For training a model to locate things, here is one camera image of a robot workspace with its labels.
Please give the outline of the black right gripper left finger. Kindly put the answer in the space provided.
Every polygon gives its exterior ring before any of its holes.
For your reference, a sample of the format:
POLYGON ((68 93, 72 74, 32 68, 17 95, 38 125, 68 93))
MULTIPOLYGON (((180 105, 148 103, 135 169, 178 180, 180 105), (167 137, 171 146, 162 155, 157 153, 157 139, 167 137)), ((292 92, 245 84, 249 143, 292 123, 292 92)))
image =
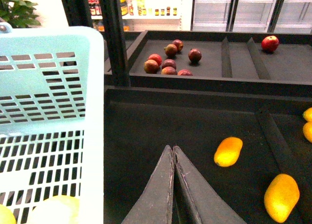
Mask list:
POLYGON ((173 150, 164 150, 124 224, 171 224, 174 199, 175 160, 173 150))

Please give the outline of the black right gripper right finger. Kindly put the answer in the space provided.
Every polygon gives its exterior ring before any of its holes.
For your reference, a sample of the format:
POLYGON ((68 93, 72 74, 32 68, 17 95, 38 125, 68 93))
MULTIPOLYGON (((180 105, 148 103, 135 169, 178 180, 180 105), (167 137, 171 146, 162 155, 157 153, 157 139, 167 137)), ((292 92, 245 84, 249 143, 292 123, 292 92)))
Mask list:
POLYGON ((245 221, 217 194, 179 146, 175 160, 175 203, 181 224, 244 224, 245 221))

